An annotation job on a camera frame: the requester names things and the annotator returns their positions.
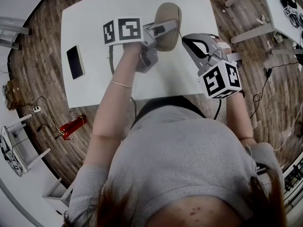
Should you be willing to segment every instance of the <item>woman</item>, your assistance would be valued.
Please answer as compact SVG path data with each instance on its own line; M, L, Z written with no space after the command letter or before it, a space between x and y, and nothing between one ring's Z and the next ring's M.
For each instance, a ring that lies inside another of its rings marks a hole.
M184 97L151 100L121 142L140 52L127 45L100 103L66 224L286 226L282 171L242 93L227 98L227 126Z

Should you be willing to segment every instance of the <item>parquet floor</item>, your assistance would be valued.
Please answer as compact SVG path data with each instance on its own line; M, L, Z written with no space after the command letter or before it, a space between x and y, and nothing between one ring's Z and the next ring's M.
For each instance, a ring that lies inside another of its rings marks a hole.
M73 108L67 106L64 83L61 69L61 16L62 10L81 0L45 0L42 6L30 19L28 27L32 28L32 35L22 35L19 43L23 50L14 51L11 56L12 75L18 80L25 102L39 100L48 114L51 114L57 125L61 126L74 119L80 113L87 116L88 123L71 135L73 142L86 152L92 124L97 110L96 106ZM226 0L211 0L216 22L223 40L239 33L259 26L256 18L262 14L269 17L264 0L239 0L231 8L225 8ZM276 65L296 62L291 55L270 55L267 41L273 48L291 48L292 43L285 41L276 44L272 41L272 33L232 45L234 50L241 52L243 67L240 68L243 89L246 92L246 103L249 113L252 114L257 103L252 101L256 93L260 93L266 80L264 69ZM269 142L274 148L279 148L290 130L303 101L302 74L297 65L275 68L264 89L263 99L257 113L251 119L256 141ZM206 100L203 95L188 96L207 117L214 117L218 102ZM144 105L138 101L138 108ZM21 109L21 114L28 113L30 107ZM218 120L225 122L226 104L223 102ZM303 110L298 117L302 119ZM130 103L127 129L134 120L134 106ZM42 123L51 123L42 113L36 113L27 123L32 132L35 132ZM301 126L295 123L286 144L276 152L279 163L286 167L303 149L302 139L296 135L301 132ZM75 178L78 169L84 160L84 155L70 142L62 139L55 140L57 134L47 127L31 135L30 138L37 147L44 151L48 147L52 151L45 157L54 171L69 185Z

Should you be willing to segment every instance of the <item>black smartphone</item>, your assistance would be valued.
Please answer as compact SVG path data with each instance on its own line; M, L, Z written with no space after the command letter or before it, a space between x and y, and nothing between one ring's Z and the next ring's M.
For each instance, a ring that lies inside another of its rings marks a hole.
M83 69L77 46L74 46L67 51L67 59L70 65L72 78L76 79L81 77L83 75Z

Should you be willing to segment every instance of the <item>beige object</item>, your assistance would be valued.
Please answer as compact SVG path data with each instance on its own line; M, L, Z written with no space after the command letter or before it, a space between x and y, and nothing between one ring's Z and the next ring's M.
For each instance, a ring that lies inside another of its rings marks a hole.
M176 47L182 20L181 9L176 4L166 2L160 5L154 23L162 23L172 19L176 19L179 22L178 29L174 29L156 39L158 43L156 48L158 51L172 51Z

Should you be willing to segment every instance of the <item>white cable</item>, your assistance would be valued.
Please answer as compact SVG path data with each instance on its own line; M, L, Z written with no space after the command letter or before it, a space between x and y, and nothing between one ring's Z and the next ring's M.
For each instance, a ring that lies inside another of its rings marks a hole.
M296 120L297 120L297 118L298 118L298 116L299 116L299 114L300 114L300 111L301 111L301 109L302 109L302 105L303 105L303 101L302 101L302 103L301 103L300 110L299 110L299 112L298 112L298 114L297 114L297 116L296 116L296 118L295 118L295 120L294 120L294 123L296 122ZM274 149L274 148L272 147L272 149L273 149L274 151L280 150L280 149L284 146L284 144L285 144L285 142L286 142L286 140L287 140L287 138L288 138L288 136L289 136L290 131L291 131L291 130L293 129L293 127L294 127L294 123L293 123L292 127L290 128L290 130L289 130L289 132L288 132L288 134L287 134L287 136L286 136L286 138L285 138L283 144L280 146L280 148Z
M77 147L78 150L81 151L86 156L86 154L84 153L84 151L81 150L74 142L72 142L71 140L69 140L69 142L72 143L75 147Z
M43 111L43 113L48 117L48 119L53 123L53 125L57 128L58 131L60 131L60 129L57 127L57 125L52 121L52 119L47 115L47 113L43 110L43 108L41 106L37 106L40 107L41 110Z

